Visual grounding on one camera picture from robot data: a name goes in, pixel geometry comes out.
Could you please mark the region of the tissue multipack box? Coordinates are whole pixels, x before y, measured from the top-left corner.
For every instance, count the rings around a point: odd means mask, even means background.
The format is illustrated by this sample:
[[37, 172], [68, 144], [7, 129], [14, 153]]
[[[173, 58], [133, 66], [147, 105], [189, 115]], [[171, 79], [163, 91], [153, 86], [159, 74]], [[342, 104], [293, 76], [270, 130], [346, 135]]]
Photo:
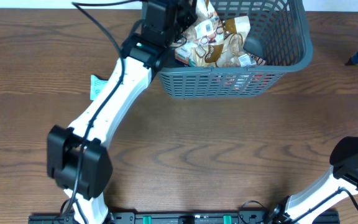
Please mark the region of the tissue multipack box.
[[175, 60], [182, 63], [184, 66], [195, 67], [196, 62], [193, 58], [193, 47], [195, 45], [191, 42], [175, 49]]

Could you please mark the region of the teal snack packet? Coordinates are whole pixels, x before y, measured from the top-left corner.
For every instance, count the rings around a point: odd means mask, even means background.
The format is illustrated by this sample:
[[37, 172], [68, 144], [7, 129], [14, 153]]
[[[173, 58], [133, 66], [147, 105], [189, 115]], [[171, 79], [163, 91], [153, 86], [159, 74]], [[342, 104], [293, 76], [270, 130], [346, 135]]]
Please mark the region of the teal snack packet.
[[96, 75], [91, 76], [91, 86], [89, 93], [89, 98], [91, 101], [95, 100], [98, 97], [103, 88], [106, 86], [107, 82], [107, 80], [102, 80]]

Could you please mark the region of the grey plastic basket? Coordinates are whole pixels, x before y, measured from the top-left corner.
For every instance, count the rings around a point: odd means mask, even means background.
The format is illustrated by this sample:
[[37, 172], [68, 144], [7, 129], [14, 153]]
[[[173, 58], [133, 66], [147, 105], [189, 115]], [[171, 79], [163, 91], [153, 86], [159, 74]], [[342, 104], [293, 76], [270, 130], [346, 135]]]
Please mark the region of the grey plastic basket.
[[284, 74], [300, 71], [311, 62], [313, 45], [302, 0], [212, 0], [211, 4], [222, 20], [249, 17], [244, 50], [266, 63], [242, 68], [187, 67], [169, 52], [157, 76], [170, 96], [257, 96]]

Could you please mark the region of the beige snack bag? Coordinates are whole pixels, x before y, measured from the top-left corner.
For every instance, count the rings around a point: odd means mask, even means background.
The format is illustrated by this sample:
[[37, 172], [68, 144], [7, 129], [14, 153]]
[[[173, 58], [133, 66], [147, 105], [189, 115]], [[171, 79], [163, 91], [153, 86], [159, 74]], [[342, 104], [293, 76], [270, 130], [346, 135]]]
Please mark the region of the beige snack bag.
[[257, 65], [249, 53], [244, 50], [250, 32], [248, 16], [235, 17], [223, 22], [224, 48], [221, 54], [222, 67], [248, 67]]
[[224, 44], [195, 45], [193, 47], [193, 58], [196, 62], [195, 67], [216, 67], [223, 49]]

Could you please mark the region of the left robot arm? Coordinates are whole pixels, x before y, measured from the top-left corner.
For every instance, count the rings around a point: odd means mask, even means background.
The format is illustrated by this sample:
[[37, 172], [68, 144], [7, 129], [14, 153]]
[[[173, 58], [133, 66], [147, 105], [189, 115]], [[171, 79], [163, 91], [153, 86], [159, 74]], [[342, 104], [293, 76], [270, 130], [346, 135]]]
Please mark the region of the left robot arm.
[[146, 0], [142, 18], [118, 45], [110, 31], [84, 10], [112, 42], [119, 58], [104, 88], [66, 128], [55, 125], [47, 136], [47, 174], [69, 199], [60, 215], [75, 223], [106, 223], [110, 218], [103, 192], [112, 174], [108, 149], [135, 99], [163, 67], [172, 44], [197, 20], [196, 1]]

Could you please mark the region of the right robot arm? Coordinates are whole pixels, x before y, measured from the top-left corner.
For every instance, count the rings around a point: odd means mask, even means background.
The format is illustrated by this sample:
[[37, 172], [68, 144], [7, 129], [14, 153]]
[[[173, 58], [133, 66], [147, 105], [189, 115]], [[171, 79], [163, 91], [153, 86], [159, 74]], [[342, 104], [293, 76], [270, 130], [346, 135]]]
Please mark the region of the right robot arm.
[[313, 223], [326, 210], [349, 198], [356, 210], [358, 194], [358, 137], [344, 137], [335, 146], [329, 169], [301, 192], [287, 196], [264, 223]]

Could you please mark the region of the orange pasta packet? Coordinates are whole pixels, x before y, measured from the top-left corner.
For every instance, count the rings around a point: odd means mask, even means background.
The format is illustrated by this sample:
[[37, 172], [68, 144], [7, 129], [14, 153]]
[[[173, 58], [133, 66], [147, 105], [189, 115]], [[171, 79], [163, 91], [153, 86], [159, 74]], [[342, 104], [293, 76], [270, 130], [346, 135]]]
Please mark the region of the orange pasta packet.
[[256, 55], [248, 54], [250, 57], [251, 65], [265, 65], [266, 61]]

